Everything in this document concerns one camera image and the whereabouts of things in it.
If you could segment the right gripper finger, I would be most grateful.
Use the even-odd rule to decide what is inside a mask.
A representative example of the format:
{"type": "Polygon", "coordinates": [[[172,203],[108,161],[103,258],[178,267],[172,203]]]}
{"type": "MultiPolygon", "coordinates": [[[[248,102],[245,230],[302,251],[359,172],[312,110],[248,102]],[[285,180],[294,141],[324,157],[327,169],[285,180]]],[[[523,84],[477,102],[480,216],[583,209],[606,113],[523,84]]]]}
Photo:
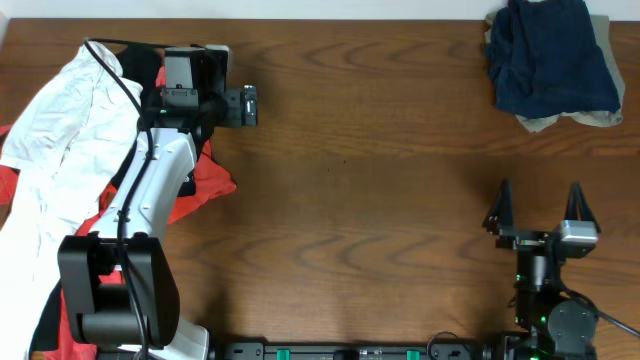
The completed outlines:
{"type": "Polygon", "coordinates": [[[490,233],[511,229],[514,226],[512,188],[509,179],[500,184],[494,204],[484,218],[484,228],[490,233]]]}
{"type": "Polygon", "coordinates": [[[591,222],[595,226],[598,234],[602,232],[595,214],[586,201],[586,197],[579,182],[574,182],[570,186],[564,219],[591,222]]]}

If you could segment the navy blue shorts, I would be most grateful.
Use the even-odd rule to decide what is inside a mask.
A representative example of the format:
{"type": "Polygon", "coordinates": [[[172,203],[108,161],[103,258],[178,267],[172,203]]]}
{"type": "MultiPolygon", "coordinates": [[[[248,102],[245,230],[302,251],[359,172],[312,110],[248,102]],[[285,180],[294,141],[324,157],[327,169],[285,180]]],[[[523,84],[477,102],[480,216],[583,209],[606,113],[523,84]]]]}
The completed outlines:
{"type": "Polygon", "coordinates": [[[586,3],[512,0],[484,48],[495,107],[526,118],[620,109],[586,3]]]}

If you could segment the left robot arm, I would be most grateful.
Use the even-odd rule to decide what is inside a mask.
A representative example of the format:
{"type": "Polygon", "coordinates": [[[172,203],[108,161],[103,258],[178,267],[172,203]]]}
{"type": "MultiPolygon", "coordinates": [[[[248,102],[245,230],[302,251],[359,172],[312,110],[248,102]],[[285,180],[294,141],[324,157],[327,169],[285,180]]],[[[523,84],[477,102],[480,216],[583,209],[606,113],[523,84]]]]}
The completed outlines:
{"type": "Polygon", "coordinates": [[[202,144],[216,127],[256,125],[257,90],[160,88],[156,96],[113,201],[87,235],[59,247],[61,287],[78,343],[135,359],[206,359],[209,332],[180,315],[164,238],[202,144]]]}

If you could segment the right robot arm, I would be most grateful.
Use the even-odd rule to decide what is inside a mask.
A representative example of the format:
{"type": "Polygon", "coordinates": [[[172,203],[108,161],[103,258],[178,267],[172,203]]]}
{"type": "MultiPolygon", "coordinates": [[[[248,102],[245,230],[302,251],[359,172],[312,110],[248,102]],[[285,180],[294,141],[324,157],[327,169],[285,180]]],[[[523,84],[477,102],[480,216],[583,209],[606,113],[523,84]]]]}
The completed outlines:
{"type": "Polygon", "coordinates": [[[595,304],[570,289],[561,277],[569,259],[595,249],[601,227],[579,183],[571,185],[564,218],[553,230],[525,230],[515,224],[512,187],[501,182],[482,227],[495,246],[517,256],[515,310],[519,332],[505,332],[483,351],[485,359],[594,359],[599,315],[595,304]]]}

